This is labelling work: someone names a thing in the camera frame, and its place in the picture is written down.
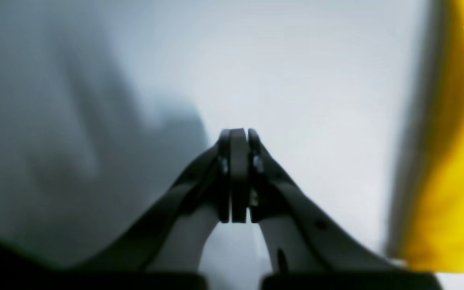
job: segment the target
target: white surface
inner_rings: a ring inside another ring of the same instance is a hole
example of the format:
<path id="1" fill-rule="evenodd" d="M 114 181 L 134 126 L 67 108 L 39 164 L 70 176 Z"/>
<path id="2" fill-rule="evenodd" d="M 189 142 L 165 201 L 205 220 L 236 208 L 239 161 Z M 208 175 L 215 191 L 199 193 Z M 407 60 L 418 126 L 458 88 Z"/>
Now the white surface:
<path id="1" fill-rule="evenodd" d="M 191 97 L 211 142 L 223 128 L 255 128 L 312 200 L 381 253 L 427 6 L 422 0 L 127 1 L 112 9 L 120 20 L 110 29 L 144 88 Z M 255 288 L 264 270 L 245 254 L 258 239 L 246 234 L 226 225 L 209 239 L 201 270 L 215 289 Z M 265 262 L 265 253 L 258 255 Z M 453 290 L 464 276 L 440 279 Z"/>

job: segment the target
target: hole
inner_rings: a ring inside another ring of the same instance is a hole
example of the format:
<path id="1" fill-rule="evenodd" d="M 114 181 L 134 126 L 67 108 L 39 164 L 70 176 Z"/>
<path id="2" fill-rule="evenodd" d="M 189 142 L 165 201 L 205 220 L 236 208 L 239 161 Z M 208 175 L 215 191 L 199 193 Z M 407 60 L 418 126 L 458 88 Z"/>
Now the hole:
<path id="1" fill-rule="evenodd" d="M 287 273 L 289 270 L 288 261 L 286 260 L 286 255 L 284 255 L 284 251 L 282 251 L 282 249 L 278 249 L 277 251 L 277 262 L 279 272 Z"/>
<path id="2" fill-rule="evenodd" d="M 321 229 L 321 230 L 326 230 L 327 229 L 327 224 L 326 222 L 324 222 L 323 220 L 317 220 L 315 222 L 315 226 L 318 228 L 318 229 Z"/>

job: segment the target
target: yellow fabric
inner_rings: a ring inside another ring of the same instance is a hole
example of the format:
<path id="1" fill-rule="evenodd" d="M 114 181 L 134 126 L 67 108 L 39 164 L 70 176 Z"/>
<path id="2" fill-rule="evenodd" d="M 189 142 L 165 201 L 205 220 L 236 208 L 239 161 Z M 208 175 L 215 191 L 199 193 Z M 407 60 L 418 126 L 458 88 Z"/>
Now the yellow fabric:
<path id="1" fill-rule="evenodd" d="M 449 0 L 425 174 L 403 255 L 414 270 L 464 272 L 464 0 Z"/>

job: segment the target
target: black mount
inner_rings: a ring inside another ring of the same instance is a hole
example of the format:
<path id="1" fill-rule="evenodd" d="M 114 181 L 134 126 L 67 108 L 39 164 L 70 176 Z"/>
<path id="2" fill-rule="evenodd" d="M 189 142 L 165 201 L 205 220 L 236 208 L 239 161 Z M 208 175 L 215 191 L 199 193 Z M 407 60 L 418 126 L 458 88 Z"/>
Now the black mount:
<path id="1" fill-rule="evenodd" d="M 46 274 L 35 273 L 34 279 L 55 285 L 205 289 L 197 271 L 207 238 L 218 222 L 245 223 L 248 208 L 274 271 L 263 290 L 440 289 L 432 274 L 398 268 L 352 239 L 300 191 L 253 129 L 248 136 L 243 129 L 223 130 L 217 143 L 98 255 L 71 271 L 43 270 Z"/>

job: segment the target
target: gray object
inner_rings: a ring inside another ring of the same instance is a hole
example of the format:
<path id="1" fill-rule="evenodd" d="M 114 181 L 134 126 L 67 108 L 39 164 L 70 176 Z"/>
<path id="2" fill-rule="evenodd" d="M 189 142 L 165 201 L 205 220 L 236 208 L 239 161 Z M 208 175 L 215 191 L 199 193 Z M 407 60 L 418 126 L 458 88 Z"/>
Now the gray object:
<path id="1" fill-rule="evenodd" d="M 190 103 L 138 94 L 92 4 L 0 1 L 0 242 L 60 268 L 112 242 L 207 147 Z"/>

